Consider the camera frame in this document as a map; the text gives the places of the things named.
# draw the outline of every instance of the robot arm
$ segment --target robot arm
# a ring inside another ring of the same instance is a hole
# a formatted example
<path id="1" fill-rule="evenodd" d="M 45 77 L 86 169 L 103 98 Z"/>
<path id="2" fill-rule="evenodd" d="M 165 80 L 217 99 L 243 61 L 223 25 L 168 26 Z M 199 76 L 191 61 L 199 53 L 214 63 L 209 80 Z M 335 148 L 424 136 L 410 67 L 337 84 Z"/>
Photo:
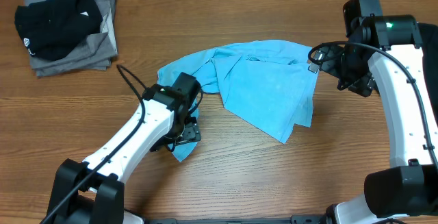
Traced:
<path id="1" fill-rule="evenodd" d="M 325 71 L 339 78 L 339 90 L 348 88 L 364 97 L 378 88 L 389 130 L 391 168 L 368 175 L 364 193 L 329 207 L 321 223 L 370 224 L 404 216 L 437 215 L 438 172 L 433 149 L 438 144 L 438 129 L 424 82 L 417 23 L 409 15 L 383 16 L 378 0 L 349 1 L 344 6 L 344 18 L 349 39 L 345 48 L 322 47 L 312 61 L 323 63 L 309 70 Z M 354 43 L 385 51 L 403 69 L 375 49 Z M 405 69 L 417 85 L 425 116 Z M 432 146 L 426 142 L 429 135 Z"/>
<path id="2" fill-rule="evenodd" d="M 151 147 L 164 135 L 166 135 L 173 126 L 174 111 L 167 108 L 166 105 L 153 99 L 143 100 L 146 108 L 146 116 L 133 137 L 123 146 L 97 173 L 104 176 L 115 174 L 118 181 L 126 183 L 134 169 L 151 149 Z M 88 169 L 94 169 L 105 156 L 115 149 L 120 142 L 126 138 L 127 134 L 137 125 L 141 117 L 141 106 L 139 105 L 134 115 L 123 125 L 114 137 L 112 137 L 98 151 L 89 155 L 84 162 L 88 163 Z"/>
<path id="3" fill-rule="evenodd" d="M 438 145 L 437 124 L 424 83 L 422 50 L 416 49 L 413 45 L 394 45 L 388 53 L 403 63 L 415 78 L 424 103 L 432 143 Z M 424 149 L 426 142 L 423 123 L 412 86 L 407 83 L 407 78 L 400 68 L 379 53 L 372 55 L 368 65 L 377 83 L 385 110 L 389 130 L 389 163 L 394 170 L 389 169 L 385 173 L 368 177 L 368 180 L 365 180 L 366 195 L 361 194 L 335 207 L 336 222 L 369 224 L 417 213 L 432 214 L 434 204 L 428 199 L 432 195 L 426 194 L 425 190 L 429 186 L 424 184 L 424 180 L 430 177 L 422 174 L 423 168 L 420 165 L 430 169 L 433 162 L 428 150 Z M 378 218 L 373 212 L 384 217 Z"/>
<path id="4" fill-rule="evenodd" d="M 50 214 L 43 223 L 143 224 L 142 218 L 123 208 L 125 183 L 148 151 L 164 146 L 172 151 L 178 145 L 201 140 L 189 110 L 200 90 L 196 79 L 185 73 L 172 86 L 147 88 L 141 97 L 143 103 L 111 140 L 82 163 L 67 159 L 59 167 L 47 210 Z M 134 127 L 138 129 L 129 138 Z M 94 191 L 94 201 L 80 196 L 78 187 L 83 192 Z"/>

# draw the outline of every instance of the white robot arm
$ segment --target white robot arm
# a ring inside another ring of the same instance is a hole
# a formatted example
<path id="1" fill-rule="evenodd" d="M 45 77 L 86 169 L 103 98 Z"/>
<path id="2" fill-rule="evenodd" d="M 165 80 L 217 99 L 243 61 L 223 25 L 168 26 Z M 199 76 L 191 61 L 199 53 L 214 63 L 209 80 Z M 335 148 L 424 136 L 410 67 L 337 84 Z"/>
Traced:
<path id="1" fill-rule="evenodd" d="M 432 143 L 437 146 L 438 128 L 424 82 L 422 49 L 416 49 L 414 45 L 394 45 L 388 53 L 398 59 L 415 78 L 426 111 L 428 132 Z M 416 159 L 421 165 L 432 164 L 428 150 L 424 149 L 426 140 L 417 98 L 406 75 L 399 66 L 379 53 L 372 55 L 368 65 L 385 110 L 389 131 L 390 167 L 409 166 L 412 159 Z M 337 205 L 335 216 L 337 224 L 370 224 L 387 218 L 406 217 L 407 214 L 377 218 L 369 209 L 365 195 L 361 194 Z"/>
<path id="2" fill-rule="evenodd" d="M 97 173 L 104 176 L 110 176 L 113 173 L 117 175 L 118 181 L 126 183 L 129 176 L 131 176 L 134 169 L 151 147 L 172 128 L 174 111 L 169 110 L 166 105 L 153 99 L 149 101 L 143 100 L 143 103 L 146 108 L 146 115 L 140 128 Z M 126 138 L 127 134 L 133 130 L 141 118 L 141 111 L 142 108 L 139 105 L 134 115 L 116 135 L 98 151 L 83 160 L 88 163 L 90 170 L 94 169 L 109 151 L 115 149 Z"/>

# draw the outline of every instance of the wood grain surface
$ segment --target wood grain surface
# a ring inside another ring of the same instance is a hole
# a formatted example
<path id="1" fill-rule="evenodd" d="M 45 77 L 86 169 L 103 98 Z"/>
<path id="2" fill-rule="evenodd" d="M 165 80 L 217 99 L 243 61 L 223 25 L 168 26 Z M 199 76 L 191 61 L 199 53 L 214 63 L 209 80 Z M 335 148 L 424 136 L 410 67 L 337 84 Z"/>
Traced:
<path id="1" fill-rule="evenodd" d="M 117 64 L 146 85 L 187 54 L 233 42 L 283 39 L 317 45 L 344 39 L 347 0 L 117 0 Z M 38 79 L 14 27 L 23 0 L 0 0 L 0 223 L 39 223 L 56 169 L 106 143 L 137 106 L 111 67 Z M 381 0 L 385 14 L 438 23 L 436 0 Z M 389 166 L 378 95 L 336 90 L 320 73 L 311 128 L 295 126 L 285 145 L 206 95 L 203 140 L 182 163 L 148 154 L 126 185 L 125 207 L 148 218 L 288 217 L 323 213 L 363 191 Z M 436 223 L 436 217 L 407 219 Z"/>

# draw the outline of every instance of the blue cloth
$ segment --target blue cloth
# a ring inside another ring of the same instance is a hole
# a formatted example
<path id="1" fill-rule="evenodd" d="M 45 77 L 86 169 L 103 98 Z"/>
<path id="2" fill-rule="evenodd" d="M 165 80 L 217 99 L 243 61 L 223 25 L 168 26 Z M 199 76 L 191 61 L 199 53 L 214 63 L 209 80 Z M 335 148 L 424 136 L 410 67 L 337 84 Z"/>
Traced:
<path id="1" fill-rule="evenodd" d="M 294 124 L 311 124 L 318 74 L 308 70 L 310 49 L 283 40 L 208 49 L 158 70 L 158 84 L 171 86 L 181 72 L 193 75 L 204 92 L 220 92 L 225 109 L 286 143 Z M 180 145 L 173 154 L 182 161 L 195 146 Z"/>

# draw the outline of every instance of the black cable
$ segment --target black cable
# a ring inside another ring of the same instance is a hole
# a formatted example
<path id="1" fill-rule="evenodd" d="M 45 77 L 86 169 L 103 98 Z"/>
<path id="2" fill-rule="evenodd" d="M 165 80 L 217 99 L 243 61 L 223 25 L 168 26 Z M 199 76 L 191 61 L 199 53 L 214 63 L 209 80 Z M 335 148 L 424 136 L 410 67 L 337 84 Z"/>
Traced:
<path id="1" fill-rule="evenodd" d="M 378 222 L 376 222 L 374 224 L 392 224 L 392 223 L 406 224 L 405 222 L 400 221 L 400 220 L 396 220 L 396 219 L 386 219 L 386 220 L 383 220 L 383 221 L 378 221 Z"/>
<path id="2" fill-rule="evenodd" d="M 177 140 L 173 140 L 172 149 L 169 147 L 169 145 L 165 145 L 166 149 L 169 150 L 169 152 L 175 151 L 175 148 L 177 147 Z"/>
<path id="3" fill-rule="evenodd" d="M 435 156 L 435 153 L 433 152 L 434 147 L 432 145 L 432 140 L 430 139 L 429 126 L 427 123 L 426 111 L 424 110 L 423 100 L 422 100 L 420 91 L 418 90 L 418 86 L 417 86 L 417 83 L 415 82 L 415 79 L 412 77 L 412 75 L 406 69 L 406 67 L 404 67 L 404 65 L 401 62 L 399 62 L 395 57 L 393 57 L 392 55 L 383 51 L 382 49 L 378 49 L 376 47 L 369 46 L 369 45 L 366 45 L 363 43 L 358 43 L 358 42 L 336 41 L 336 42 L 322 43 L 322 44 L 318 45 L 317 47 L 314 47 L 312 50 L 310 50 L 309 55 L 307 57 L 314 64 L 321 65 L 324 62 L 324 60 L 321 61 L 321 60 L 314 59 L 314 58 L 312 58 L 312 54 L 315 53 L 318 49 L 321 49 L 322 47 L 328 47 L 328 46 L 332 46 L 332 45 L 352 45 L 352 46 L 357 46 L 357 47 L 361 47 L 364 49 L 370 49 L 370 50 L 373 50 L 377 53 L 384 55 L 386 58 L 390 59 L 398 67 L 400 67 L 400 70 L 402 70 L 402 72 L 406 75 L 409 83 L 412 85 L 415 96 L 417 97 L 418 107 L 420 108 L 420 113 L 421 113 L 421 117 L 422 117 L 422 121 L 423 121 L 424 136 L 426 138 L 427 150 L 429 151 L 430 158 L 431 158 L 433 164 L 435 165 L 435 169 L 438 172 L 438 161 L 437 161 L 437 157 Z"/>
<path id="4" fill-rule="evenodd" d="M 142 125 L 142 122 L 144 120 L 144 116 L 145 116 L 145 110 L 146 108 L 144 107 L 144 103 L 142 100 L 142 97 L 140 96 L 140 94 L 138 93 L 138 91 L 136 90 L 136 88 L 132 85 L 132 83 L 128 80 L 128 78 L 125 76 L 125 74 L 122 72 L 122 70 L 128 72 L 128 74 L 130 74 L 130 76 L 132 76 L 134 79 L 137 80 L 137 82 L 139 82 L 144 88 L 146 88 L 146 86 L 138 79 L 137 76 L 135 76 L 131 71 L 129 71 L 128 69 L 126 69 L 124 66 L 122 65 L 117 65 L 117 70 L 118 72 L 122 75 L 123 79 L 126 81 L 126 83 L 129 85 L 129 87 L 132 89 L 132 91 L 136 94 L 138 100 L 140 101 L 140 105 L 142 107 L 142 116 L 140 117 L 140 119 L 138 120 L 137 125 L 134 127 L 134 129 L 132 129 L 132 132 L 130 134 L 128 134 L 128 136 L 119 144 L 117 145 L 117 147 L 115 149 L 113 149 L 111 151 L 111 153 L 109 153 L 107 156 L 105 156 L 105 158 L 102 160 L 101 163 L 99 163 L 87 176 L 85 176 L 66 196 L 65 198 L 63 198 L 53 209 L 52 211 L 50 211 L 50 213 L 48 213 L 46 215 L 46 217 L 40 222 L 40 224 L 45 224 L 47 223 L 48 220 L 52 219 L 53 216 L 56 214 L 56 212 L 59 210 L 59 208 L 61 208 L 61 206 L 63 204 L 65 204 L 75 193 L 77 193 L 77 191 L 81 188 L 81 186 L 83 186 L 93 175 L 95 175 L 97 173 L 97 171 L 103 166 L 105 165 L 107 162 L 109 162 L 109 160 L 111 159 L 111 157 L 113 157 L 117 151 L 120 150 L 120 148 L 123 147 L 123 145 L 125 145 L 129 139 L 131 139 L 131 137 L 138 131 L 138 129 L 140 128 L 140 126 Z"/>
<path id="5" fill-rule="evenodd" d="M 197 104 L 196 104 L 196 105 L 195 105 L 195 106 L 194 106 L 194 107 L 188 112 L 188 115 L 193 114 L 193 112 L 198 108 L 199 104 L 200 104 L 201 101 L 203 100 L 203 96 L 204 96 L 203 89 L 201 89 L 200 92 L 201 92 L 201 97 L 200 97 L 198 103 L 197 103 Z"/>
<path id="6" fill-rule="evenodd" d="M 326 55 L 328 55 L 328 54 L 330 53 L 330 50 L 331 50 L 331 48 L 328 48 L 328 51 L 327 51 Z M 339 53 L 335 54 L 335 55 L 332 56 L 332 57 L 327 57 L 327 58 L 324 57 L 324 59 L 317 60 L 317 61 L 320 62 L 320 63 L 324 63 L 324 62 L 327 62 L 327 61 L 329 61 L 329 60 L 337 59 L 337 58 L 339 58 L 340 56 L 342 56 L 344 53 L 345 53 L 345 49 L 342 49 Z"/>

